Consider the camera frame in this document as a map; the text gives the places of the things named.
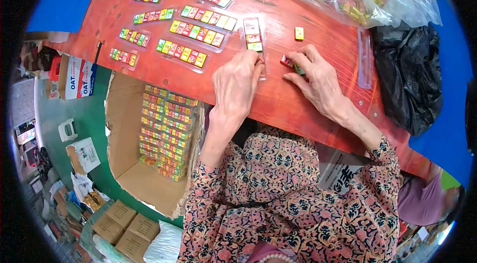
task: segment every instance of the floral patterned shirt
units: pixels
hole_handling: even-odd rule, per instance
[[[268,127],[224,163],[199,162],[186,204],[178,262],[243,262],[258,241],[300,262],[389,262],[399,232],[399,161],[386,136],[341,196],[318,188],[314,142]],[[269,202],[254,208],[233,208]]]

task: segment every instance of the purple shirt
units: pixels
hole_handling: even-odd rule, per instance
[[[397,214],[403,221],[416,226],[437,223],[442,214],[442,185],[440,175],[431,183],[418,177],[399,190]]]

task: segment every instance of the elderly woman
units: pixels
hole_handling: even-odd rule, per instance
[[[318,188],[313,141],[268,126],[244,148],[230,140],[250,112],[262,69],[240,52],[212,80],[216,106],[194,171],[178,262],[383,262],[398,237],[399,162],[386,136],[346,98],[313,45],[287,53],[283,76],[325,117],[357,135],[371,164],[344,196]]]

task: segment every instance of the pearl necklace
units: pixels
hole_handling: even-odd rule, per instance
[[[289,256],[285,255],[285,254],[269,254],[269,255],[266,255],[265,257],[263,257],[259,263],[265,263],[266,261],[270,260],[270,259],[281,259],[285,262],[289,262],[289,263],[295,263],[295,260],[291,259]]]

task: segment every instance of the black plastic bag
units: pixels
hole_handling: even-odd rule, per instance
[[[386,116],[411,135],[426,131],[441,112],[439,35],[431,24],[402,22],[371,29]]]

